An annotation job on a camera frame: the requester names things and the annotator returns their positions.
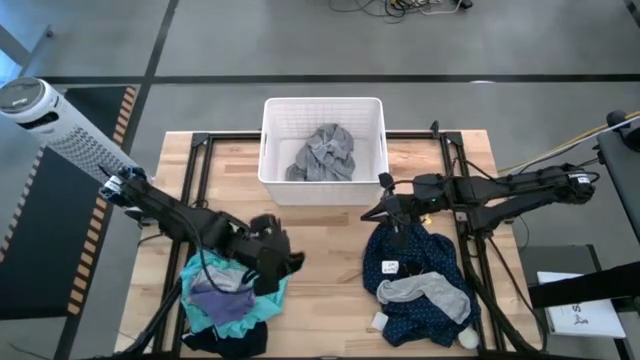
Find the white plastic basket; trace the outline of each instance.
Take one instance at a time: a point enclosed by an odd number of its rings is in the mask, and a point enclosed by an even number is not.
[[[352,181],[285,181],[306,140],[336,123],[354,138]],[[376,98],[272,98],[266,101],[258,178],[278,205],[370,205],[382,194],[378,174],[389,171],[382,102]]]

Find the white cylindrical device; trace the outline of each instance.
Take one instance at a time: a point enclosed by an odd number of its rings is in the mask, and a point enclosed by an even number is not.
[[[125,165],[138,166],[64,96],[43,80],[25,77],[0,89],[0,114],[101,183]]]

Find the wooden tabletop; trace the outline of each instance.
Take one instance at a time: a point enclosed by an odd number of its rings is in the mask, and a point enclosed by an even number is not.
[[[489,137],[484,130],[461,131],[467,158],[496,174]],[[168,132],[164,139],[154,185],[179,198],[191,143],[191,132]],[[429,140],[389,140],[389,166],[395,179],[409,179],[417,174],[443,173],[439,143]],[[220,141],[215,143],[213,164],[207,188],[212,209],[222,209],[248,221],[273,213],[282,219],[291,239],[292,251],[304,250],[307,260],[289,282],[281,315],[267,321],[269,342],[264,356],[469,356],[475,351],[457,344],[446,348],[430,340],[391,347],[379,332],[367,330],[376,311],[375,296],[362,286],[362,255],[375,224],[359,217],[367,207],[279,207],[258,181],[259,143],[256,141]],[[198,170],[203,154],[198,154],[192,199],[197,191]],[[398,192],[408,192],[405,185]],[[443,234],[458,246],[451,212],[431,214],[432,233]],[[146,229],[144,236],[157,233]],[[526,283],[511,227],[501,225],[493,237],[526,293]],[[116,350],[126,348],[132,337],[144,328],[160,304],[163,281],[169,258],[170,240],[158,238],[140,246],[129,295],[120,326]],[[183,248],[184,259],[186,246]],[[491,246],[487,247],[497,302],[513,325],[532,345],[540,338],[533,316],[518,298],[505,269]],[[482,306],[483,328],[487,347],[494,348],[489,313]],[[175,310],[169,316],[166,339],[172,336]],[[214,356],[182,347],[183,357]]]

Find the purple cloth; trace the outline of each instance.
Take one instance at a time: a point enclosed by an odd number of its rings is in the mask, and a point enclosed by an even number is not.
[[[241,320],[256,304],[253,289],[245,285],[235,292],[221,292],[211,285],[198,284],[191,288],[189,297],[216,326]]]

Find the white sock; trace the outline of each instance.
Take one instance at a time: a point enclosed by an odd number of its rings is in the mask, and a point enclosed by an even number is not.
[[[478,333],[469,326],[458,334],[458,341],[465,349],[475,349],[480,344]]]

